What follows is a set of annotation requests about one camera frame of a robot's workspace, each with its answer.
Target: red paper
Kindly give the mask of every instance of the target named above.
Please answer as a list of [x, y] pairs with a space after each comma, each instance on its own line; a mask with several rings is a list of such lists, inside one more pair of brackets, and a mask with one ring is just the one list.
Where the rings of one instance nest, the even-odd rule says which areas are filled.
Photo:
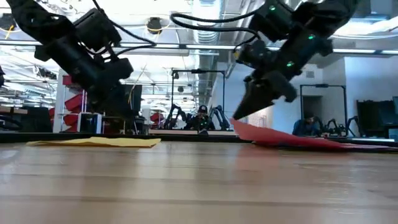
[[266, 146], [298, 146], [298, 147], [329, 147], [329, 148], [381, 148], [384, 146], [360, 146], [356, 144], [343, 144], [323, 138], [298, 137], [276, 131], [270, 128], [259, 128], [250, 124], [231, 119], [235, 132], [243, 140], [255, 141]]

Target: yellow paper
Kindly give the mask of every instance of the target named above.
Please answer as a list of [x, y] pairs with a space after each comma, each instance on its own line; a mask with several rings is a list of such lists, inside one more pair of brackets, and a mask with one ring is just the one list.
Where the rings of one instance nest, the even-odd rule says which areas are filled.
[[35, 141], [26, 143], [28, 146], [108, 146], [108, 147], [152, 147], [160, 142], [160, 139], [108, 139], [91, 137], [88, 139], [73, 139], [67, 141]]

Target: wood grain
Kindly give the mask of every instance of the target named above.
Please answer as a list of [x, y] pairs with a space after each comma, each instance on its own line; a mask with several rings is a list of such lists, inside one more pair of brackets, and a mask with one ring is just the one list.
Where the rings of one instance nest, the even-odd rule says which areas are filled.
[[0, 223], [396, 223], [398, 157], [162, 142], [0, 147]]

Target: ceiling duct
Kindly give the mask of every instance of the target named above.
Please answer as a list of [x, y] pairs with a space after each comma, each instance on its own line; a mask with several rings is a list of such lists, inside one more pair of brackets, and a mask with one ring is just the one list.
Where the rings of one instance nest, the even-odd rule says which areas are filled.
[[[201, 17], [205, 19], [221, 19], [223, 11], [223, 0], [194, 0], [192, 6], [192, 15], [194, 17]], [[220, 24], [209, 23], [209, 22], [194, 22], [194, 25], [207, 26], [207, 27], [219, 27]], [[193, 31], [195, 42], [198, 44], [217, 44], [220, 38], [219, 32], [210, 31]], [[211, 50], [199, 50], [199, 53], [212, 53]], [[215, 56], [197, 55], [198, 57], [198, 68], [216, 70]], [[211, 95], [211, 88], [216, 80], [216, 74], [204, 73], [198, 76], [198, 95], [204, 95], [199, 97], [199, 104], [207, 105]]]

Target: paper sheet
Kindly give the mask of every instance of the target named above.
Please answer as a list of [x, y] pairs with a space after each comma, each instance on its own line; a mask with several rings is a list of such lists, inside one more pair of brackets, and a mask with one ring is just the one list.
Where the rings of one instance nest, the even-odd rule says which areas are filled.
[[235, 132], [243, 140], [255, 141], [266, 146], [297, 146], [297, 147], [328, 147], [335, 149], [343, 148], [388, 148], [386, 146], [361, 146], [356, 144], [343, 144], [323, 138], [298, 137], [283, 133], [270, 128], [259, 128], [250, 124], [231, 119]]
[[36, 141], [28, 142], [29, 146], [106, 146], [106, 147], [152, 147], [160, 139], [101, 138], [73, 139], [67, 141]]

